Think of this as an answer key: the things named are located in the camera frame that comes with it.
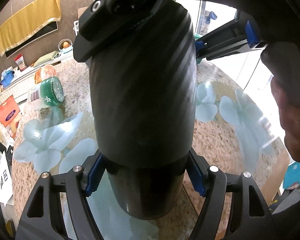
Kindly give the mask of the person's right hand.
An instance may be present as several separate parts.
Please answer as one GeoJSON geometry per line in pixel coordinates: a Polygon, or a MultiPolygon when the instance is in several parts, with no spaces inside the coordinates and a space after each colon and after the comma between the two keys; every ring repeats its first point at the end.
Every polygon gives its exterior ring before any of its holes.
{"type": "Polygon", "coordinates": [[[292,159],[300,163],[300,109],[289,103],[284,89],[275,77],[270,86],[279,109],[280,125],[285,131],[285,146],[292,159]]]}

